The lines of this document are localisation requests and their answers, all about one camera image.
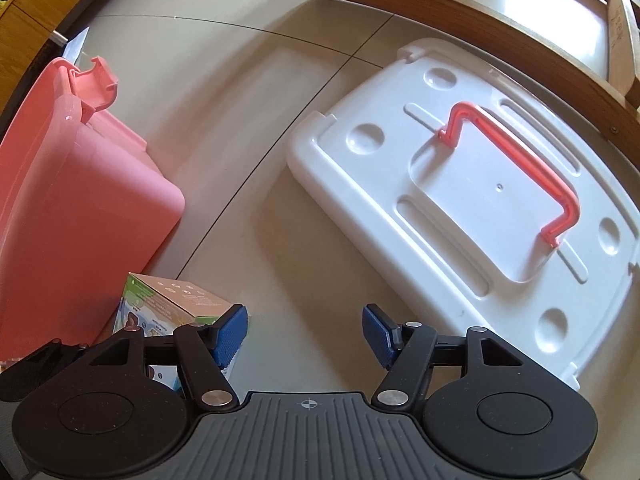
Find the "green bear toy box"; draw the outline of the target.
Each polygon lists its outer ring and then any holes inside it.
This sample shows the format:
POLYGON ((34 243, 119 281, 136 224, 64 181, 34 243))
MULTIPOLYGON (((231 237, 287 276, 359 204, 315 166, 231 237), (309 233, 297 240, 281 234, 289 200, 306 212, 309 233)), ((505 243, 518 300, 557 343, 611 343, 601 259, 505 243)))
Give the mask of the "green bear toy box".
MULTIPOLYGON (((120 297, 112 332, 139 327, 147 337, 170 336, 183 325, 213 324, 231 306, 231 302, 191 282, 131 273, 120 297)), ((235 356, 222 371, 226 377, 231 375, 235 356)))

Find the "wooden chair frame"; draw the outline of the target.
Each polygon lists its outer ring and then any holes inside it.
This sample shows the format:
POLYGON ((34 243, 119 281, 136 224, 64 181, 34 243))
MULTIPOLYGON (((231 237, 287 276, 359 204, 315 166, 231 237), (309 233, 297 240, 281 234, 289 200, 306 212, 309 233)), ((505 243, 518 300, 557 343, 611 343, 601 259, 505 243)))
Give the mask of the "wooden chair frame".
POLYGON ((639 0, 347 0, 495 56, 639 159, 639 0))

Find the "pink plastic storage bin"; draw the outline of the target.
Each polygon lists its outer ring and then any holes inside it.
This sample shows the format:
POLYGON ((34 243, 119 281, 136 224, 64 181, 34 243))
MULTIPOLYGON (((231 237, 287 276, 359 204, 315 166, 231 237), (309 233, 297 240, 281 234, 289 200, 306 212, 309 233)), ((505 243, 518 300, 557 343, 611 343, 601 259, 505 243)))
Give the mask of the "pink plastic storage bin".
POLYGON ((110 111, 118 81, 56 58, 1 143, 1 356, 94 341, 126 278, 179 222, 182 192, 110 111))

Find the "wooden low cabinet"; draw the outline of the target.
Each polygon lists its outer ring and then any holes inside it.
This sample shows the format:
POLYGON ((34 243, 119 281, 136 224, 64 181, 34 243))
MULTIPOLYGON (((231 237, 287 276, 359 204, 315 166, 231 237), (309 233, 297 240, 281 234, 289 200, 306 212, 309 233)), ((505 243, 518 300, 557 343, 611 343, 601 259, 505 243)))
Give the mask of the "wooden low cabinet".
POLYGON ((8 0, 1 9, 1 106, 55 32, 62 32, 92 0, 8 0))

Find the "white bin lid pink handle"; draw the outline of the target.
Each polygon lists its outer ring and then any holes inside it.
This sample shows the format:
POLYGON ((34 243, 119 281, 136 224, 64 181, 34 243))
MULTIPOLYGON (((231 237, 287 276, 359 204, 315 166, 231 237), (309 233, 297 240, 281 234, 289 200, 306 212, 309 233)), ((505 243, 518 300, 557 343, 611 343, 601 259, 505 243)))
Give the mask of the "white bin lid pink handle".
POLYGON ((491 64, 428 38, 288 140, 296 180, 424 323, 484 326, 567 385, 639 279, 639 211, 491 64))

